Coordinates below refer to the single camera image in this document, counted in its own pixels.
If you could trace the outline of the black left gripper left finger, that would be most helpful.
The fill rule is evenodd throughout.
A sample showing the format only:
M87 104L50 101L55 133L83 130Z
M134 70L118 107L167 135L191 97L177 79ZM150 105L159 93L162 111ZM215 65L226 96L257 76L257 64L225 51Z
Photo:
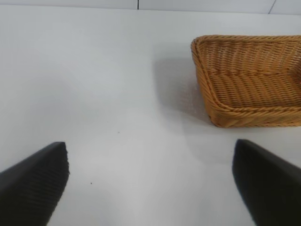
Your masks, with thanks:
M0 224L45 226L69 179L65 142L53 142L0 173Z

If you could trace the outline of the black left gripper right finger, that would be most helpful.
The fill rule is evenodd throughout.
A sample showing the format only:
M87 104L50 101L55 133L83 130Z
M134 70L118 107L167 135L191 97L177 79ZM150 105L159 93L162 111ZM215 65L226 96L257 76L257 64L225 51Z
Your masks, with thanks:
M236 141L232 174L257 226L301 224L301 169L246 139Z

